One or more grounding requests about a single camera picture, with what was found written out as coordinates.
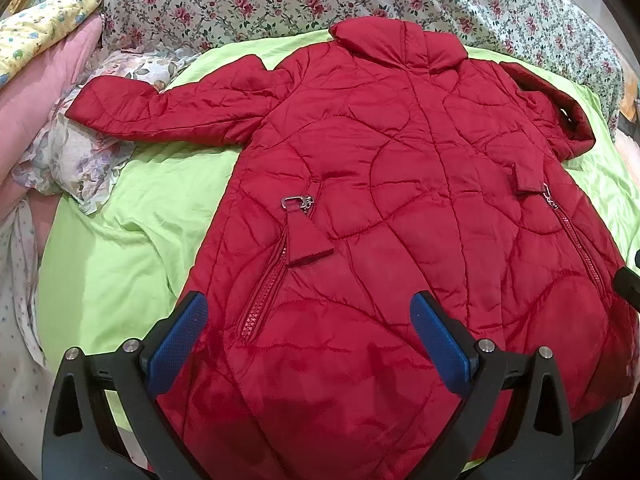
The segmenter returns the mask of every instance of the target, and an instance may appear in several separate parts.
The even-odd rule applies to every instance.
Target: red coat
[[[458,402],[409,322],[423,289],[500,348],[550,346],[574,418],[630,393],[624,261],[560,164],[594,144],[580,106],[412,23],[331,34],[163,94],[97,77],[66,113],[245,148],[185,286],[208,325],[159,399],[196,458],[216,479],[404,478]]]

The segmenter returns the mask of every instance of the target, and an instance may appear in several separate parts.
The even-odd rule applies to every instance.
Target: jacket sleeve
[[[268,71],[250,55],[164,93],[142,81],[98,76],[84,86],[66,116],[120,139],[244,145],[293,85],[285,68]]]
[[[595,136],[580,104],[519,63],[500,63],[503,84],[520,103],[560,162],[588,152]]]

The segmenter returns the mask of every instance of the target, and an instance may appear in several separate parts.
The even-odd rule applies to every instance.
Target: yellow patterned fabric
[[[102,0],[47,0],[0,22],[0,88],[71,33]]]

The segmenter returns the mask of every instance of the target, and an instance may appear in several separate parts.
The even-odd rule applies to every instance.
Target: metal screw
[[[545,359],[551,359],[554,356],[554,353],[548,346],[541,346],[538,348],[538,353]]]
[[[122,345],[122,349],[125,352],[135,352],[140,346],[140,341],[138,341],[137,339],[128,339],[126,340],[123,345]]]
[[[488,354],[490,354],[495,350],[495,343],[490,339],[481,339],[480,341],[478,341],[478,348],[483,352],[487,352]]]
[[[73,361],[79,355],[80,355],[80,349],[74,346],[73,348],[70,348],[65,352],[65,359],[67,361]]]

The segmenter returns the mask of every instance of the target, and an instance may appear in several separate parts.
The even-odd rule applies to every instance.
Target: blue gripper pad
[[[197,293],[159,344],[146,366],[146,391],[153,399],[169,391],[207,323],[207,299]]]
[[[428,293],[415,294],[411,299],[409,312],[415,331],[420,336],[420,340],[447,390],[466,397],[471,388],[473,373],[475,373],[473,368],[477,368],[478,365],[477,362],[470,362],[467,353],[463,351],[451,333],[451,325],[453,323],[459,324],[459,327],[454,328],[457,332],[456,335],[461,335],[461,338],[464,339],[463,343],[467,346],[467,352],[475,352],[472,347],[468,348],[469,343],[473,341],[471,335],[468,332],[466,333],[468,337],[464,337],[463,333],[460,334],[460,329],[466,332],[464,326],[447,316],[437,301]]]

